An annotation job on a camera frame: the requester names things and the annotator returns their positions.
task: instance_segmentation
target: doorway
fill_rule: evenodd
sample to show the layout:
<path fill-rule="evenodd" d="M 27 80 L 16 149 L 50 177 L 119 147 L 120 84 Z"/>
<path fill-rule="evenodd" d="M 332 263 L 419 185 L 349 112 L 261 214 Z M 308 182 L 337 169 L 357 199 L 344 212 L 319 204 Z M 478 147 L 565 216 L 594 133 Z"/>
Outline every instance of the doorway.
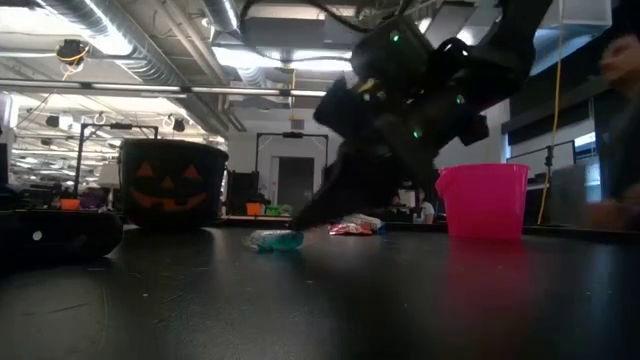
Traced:
<path fill-rule="evenodd" d="M 300 211 L 313 196 L 314 159 L 280 157 L 278 166 L 278 204 L 291 206 L 293 214 Z"/>

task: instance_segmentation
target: pink plastic bucket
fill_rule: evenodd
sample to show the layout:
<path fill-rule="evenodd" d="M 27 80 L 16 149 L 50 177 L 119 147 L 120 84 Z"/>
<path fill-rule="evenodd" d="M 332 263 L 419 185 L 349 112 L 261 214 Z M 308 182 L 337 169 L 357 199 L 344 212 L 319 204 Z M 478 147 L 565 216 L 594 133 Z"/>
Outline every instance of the pink plastic bucket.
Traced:
<path fill-rule="evenodd" d="M 528 172 L 514 164 L 441 169 L 436 189 L 444 199 L 449 235 L 521 239 Z"/>

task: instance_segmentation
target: cable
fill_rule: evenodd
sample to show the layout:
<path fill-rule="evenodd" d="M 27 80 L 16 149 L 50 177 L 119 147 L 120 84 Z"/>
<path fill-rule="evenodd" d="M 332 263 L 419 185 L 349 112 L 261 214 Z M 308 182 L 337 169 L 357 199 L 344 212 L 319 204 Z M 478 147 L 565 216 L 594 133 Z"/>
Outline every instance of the cable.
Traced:
<path fill-rule="evenodd" d="M 561 4 L 560 25 L 558 31 L 558 69 L 556 72 L 556 96 L 555 109 L 553 114 L 553 129 L 551 130 L 551 149 L 556 144 L 556 133 L 558 131 L 558 119 L 560 118 L 560 82 L 562 78 L 562 31 L 564 28 L 564 4 Z M 542 215 L 544 215 L 544 207 L 547 200 L 547 192 L 549 190 L 549 182 L 551 181 L 551 169 L 547 168 L 547 174 L 544 180 L 544 188 L 542 189 L 542 202 L 540 204 L 540 212 L 538 213 L 538 225 L 542 224 Z"/>

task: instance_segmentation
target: black table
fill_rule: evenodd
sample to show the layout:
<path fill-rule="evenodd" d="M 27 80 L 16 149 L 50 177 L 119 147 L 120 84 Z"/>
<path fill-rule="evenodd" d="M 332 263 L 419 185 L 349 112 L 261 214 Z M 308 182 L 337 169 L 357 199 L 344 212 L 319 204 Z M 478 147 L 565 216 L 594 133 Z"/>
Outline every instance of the black table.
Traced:
<path fill-rule="evenodd" d="M 444 234 L 126 233 L 0 282 L 0 359 L 638 358 L 640 247 Z"/>

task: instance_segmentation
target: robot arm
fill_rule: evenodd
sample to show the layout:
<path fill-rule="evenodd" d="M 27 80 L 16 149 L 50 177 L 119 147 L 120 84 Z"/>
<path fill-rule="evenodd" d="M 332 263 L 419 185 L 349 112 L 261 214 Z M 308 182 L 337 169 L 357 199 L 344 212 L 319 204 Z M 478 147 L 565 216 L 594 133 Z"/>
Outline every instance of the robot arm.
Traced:
<path fill-rule="evenodd" d="M 458 137 L 488 136 L 483 110 L 516 93 L 535 59 L 533 38 L 553 0 L 501 0 L 502 18 L 480 43 L 435 49 L 403 16 L 378 26 L 352 52 L 361 80 L 337 80 L 314 118 L 345 140 L 331 178 L 292 220 L 304 230 L 386 206 L 403 180 L 431 183 L 432 164 Z"/>

